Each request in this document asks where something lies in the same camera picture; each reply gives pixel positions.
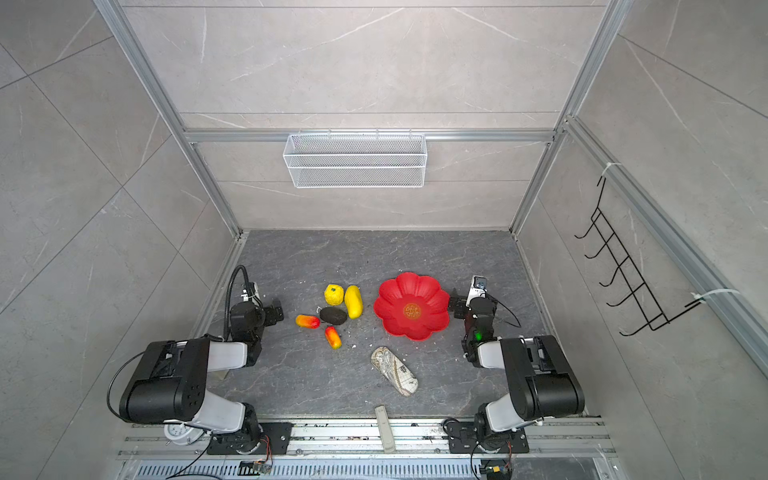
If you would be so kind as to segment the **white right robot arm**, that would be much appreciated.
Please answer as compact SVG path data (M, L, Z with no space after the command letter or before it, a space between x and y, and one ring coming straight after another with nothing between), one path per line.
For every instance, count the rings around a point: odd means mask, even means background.
M448 310L464 320L461 345L465 358L476 368L502 370L507 393L478 408L468 431L464 424L455 439L472 441L486 452L502 449L525 452L516 446L524 428L548 418L584 412L585 395L560 344L552 335L501 338L495 335L498 302L488 296L472 299L453 294Z

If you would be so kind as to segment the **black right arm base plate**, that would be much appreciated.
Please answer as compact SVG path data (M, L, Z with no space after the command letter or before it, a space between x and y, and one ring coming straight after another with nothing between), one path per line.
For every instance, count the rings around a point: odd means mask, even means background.
M452 454L530 452L523 430L492 432L485 427L475 426L473 422L454 418L445 419L441 428L448 438L449 451Z

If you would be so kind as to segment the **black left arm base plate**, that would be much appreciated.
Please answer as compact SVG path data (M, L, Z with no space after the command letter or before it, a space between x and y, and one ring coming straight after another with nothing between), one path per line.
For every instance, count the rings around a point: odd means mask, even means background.
M294 424L290 422L261 423L254 432L245 428L235 433L214 434L206 453L208 455L265 455L287 453Z

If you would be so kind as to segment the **dark fake avocado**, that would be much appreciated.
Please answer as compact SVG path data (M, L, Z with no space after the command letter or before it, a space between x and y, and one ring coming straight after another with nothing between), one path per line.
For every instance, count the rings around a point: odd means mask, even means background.
M332 326L343 325L348 320L348 314L334 306L321 308L318 311L318 317L322 322Z

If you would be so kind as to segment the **yellow fake lemon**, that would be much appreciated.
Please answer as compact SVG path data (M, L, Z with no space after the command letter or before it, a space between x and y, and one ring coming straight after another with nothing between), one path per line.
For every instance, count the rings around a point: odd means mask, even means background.
M329 306L338 306L344 302L345 290L341 285L329 284L324 291L325 302Z

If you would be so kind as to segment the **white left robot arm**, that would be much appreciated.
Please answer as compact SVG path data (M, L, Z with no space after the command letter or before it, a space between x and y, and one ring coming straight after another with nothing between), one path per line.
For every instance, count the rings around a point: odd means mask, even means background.
M284 319L274 300L261 306L242 301L227 311L226 338L210 335L156 341L137 354L139 360L117 408L110 412L126 423L168 425L212 436L214 455L249 455L267 451L268 434L255 408L227 400L207 388L210 373L252 367L262 351L264 330Z

